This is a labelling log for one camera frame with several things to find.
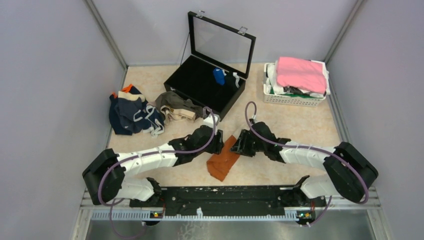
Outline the orange underwear white waistband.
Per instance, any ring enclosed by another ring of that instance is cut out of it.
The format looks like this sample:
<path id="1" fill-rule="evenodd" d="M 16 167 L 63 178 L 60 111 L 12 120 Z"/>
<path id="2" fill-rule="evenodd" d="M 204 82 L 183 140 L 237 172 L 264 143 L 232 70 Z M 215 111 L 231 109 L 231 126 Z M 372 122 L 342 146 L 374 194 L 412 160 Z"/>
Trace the orange underwear white waistband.
<path id="1" fill-rule="evenodd" d="M 231 135 L 224 143 L 220 154 L 213 154 L 206 162 L 208 173 L 215 179 L 223 182 L 240 155 L 231 152 L 231 147 L 237 138 Z"/>

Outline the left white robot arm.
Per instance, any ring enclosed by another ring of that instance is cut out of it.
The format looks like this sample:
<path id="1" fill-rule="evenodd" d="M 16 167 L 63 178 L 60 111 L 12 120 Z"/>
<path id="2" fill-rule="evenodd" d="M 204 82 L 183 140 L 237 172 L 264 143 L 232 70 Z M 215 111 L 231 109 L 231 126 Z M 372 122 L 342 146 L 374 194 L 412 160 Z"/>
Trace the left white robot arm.
<path id="1" fill-rule="evenodd" d="M 224 147 L 223 131 L 202 125 L 192 134 L 170 140 L 159 147 L 129 153 L 103 150 L 83 171 L 82 177 L 95 206 L 110 205 L 115 198 L 144 202 L 154 207 L 161 188 L 151 177 L 136 179 L 143 172 L 190 163 L 202 153 L 219 154 Z"/>

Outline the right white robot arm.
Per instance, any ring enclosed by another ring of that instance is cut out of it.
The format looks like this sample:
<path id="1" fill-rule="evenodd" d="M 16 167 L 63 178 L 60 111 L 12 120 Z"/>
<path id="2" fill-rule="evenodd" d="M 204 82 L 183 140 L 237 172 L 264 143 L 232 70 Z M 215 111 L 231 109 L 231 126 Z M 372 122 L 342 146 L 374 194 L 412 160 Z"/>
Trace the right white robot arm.
<path id="1" fill-rule="evenodd" d="M 323 175 L 307 177 L 293 192 L 293 200 L 299 206 L 333 195 L 360 204 L 368 198 L 366 191 L 379 176 L 378 170 L 349 142 L 333 147 L 302 145 L 290 138 L 276 137 L 264 122 L 241 129 L 230 151 L 246 157 L 264 153 L 275 162 L 325 171 Z"/>

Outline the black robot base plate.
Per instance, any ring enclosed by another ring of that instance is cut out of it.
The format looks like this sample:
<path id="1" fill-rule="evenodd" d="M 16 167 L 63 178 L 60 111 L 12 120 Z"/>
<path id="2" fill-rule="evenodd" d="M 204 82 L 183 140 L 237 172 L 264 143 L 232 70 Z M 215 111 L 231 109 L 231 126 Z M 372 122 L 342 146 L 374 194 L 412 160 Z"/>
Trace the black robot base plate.
<path id="1" fill-rule="evenodd" d="M 290 207 L 324 207 L 327 201 L 309 199 L 293 185 L 163 187 L 147 201 L 130 200 L 131 208 L 160 208 L 167 217 L 193 216 L 198 209 L 207 217 L 283 216 Z"/>

